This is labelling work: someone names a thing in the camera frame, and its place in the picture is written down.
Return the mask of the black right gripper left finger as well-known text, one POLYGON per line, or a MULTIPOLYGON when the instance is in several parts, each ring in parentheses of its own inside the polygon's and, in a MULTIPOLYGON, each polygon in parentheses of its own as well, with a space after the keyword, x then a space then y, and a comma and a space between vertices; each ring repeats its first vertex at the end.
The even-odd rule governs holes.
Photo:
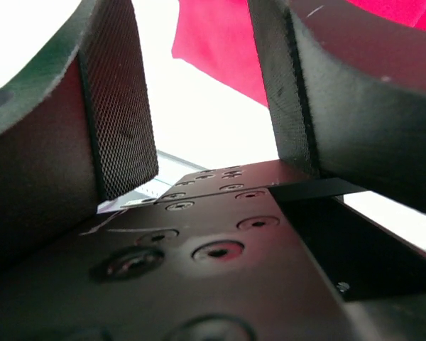
POLYGON ((0 88, 0 269, 158 174, 130 1, 82 1, 0 88))

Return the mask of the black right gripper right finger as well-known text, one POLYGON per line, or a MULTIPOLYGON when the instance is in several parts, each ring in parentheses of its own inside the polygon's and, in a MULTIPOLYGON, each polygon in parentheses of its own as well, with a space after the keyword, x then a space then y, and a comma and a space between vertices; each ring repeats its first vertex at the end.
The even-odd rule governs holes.
POLYGON ((350 1, 250 1, 278 154, 426 214, 426 31, 350 1))

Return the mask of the crimson t shirt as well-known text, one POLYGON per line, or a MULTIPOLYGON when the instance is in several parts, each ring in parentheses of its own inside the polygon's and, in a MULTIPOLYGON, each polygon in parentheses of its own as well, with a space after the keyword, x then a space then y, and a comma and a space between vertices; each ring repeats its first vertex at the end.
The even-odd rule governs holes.
MULTIPOLYGON (((356 0, 360 9, 426 31, 426 0, 356 0)), ((266 106, 247 1, 180 1, 172 56, 266 106)))

